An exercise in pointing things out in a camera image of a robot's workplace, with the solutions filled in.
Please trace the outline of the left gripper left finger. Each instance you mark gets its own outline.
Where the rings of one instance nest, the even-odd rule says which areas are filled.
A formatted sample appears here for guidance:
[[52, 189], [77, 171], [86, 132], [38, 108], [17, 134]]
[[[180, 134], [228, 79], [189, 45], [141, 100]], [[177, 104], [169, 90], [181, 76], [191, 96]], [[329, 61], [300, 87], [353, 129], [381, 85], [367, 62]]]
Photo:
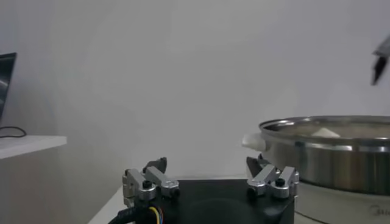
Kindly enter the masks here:
[[134, 207], [136, 201], [150, 202], [158, 197], [176, 200], [180, 197], [179, 181], [165, 175], [166, 157], [149, 161], [141, 171], [127, 169], [122, 176], [124, 204]]

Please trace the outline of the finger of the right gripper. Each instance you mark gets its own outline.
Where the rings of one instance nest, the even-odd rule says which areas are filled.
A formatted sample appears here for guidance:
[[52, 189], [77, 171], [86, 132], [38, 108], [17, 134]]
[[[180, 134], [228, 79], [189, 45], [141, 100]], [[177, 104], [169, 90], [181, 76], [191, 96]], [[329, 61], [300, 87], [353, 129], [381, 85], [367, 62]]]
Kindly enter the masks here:
[[377, 59], [372, 67], [371, 85], [375, 86], [378, 84], [389, 62], [389, 35], [377, 46], [373, 54]]

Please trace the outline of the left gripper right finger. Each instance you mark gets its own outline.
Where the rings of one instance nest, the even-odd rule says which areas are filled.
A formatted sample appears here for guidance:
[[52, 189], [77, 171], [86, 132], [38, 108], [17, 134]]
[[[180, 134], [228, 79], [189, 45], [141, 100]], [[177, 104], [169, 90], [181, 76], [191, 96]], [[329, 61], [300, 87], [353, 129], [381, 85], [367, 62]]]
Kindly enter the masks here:
[[247, 157], [246, 165], [247, 195], [250, 200], [256, 200], [267, 194], [278, 200], [297, 197], [299, 173], [294, 167], [286, 166], [280, 170], [261, 156]]

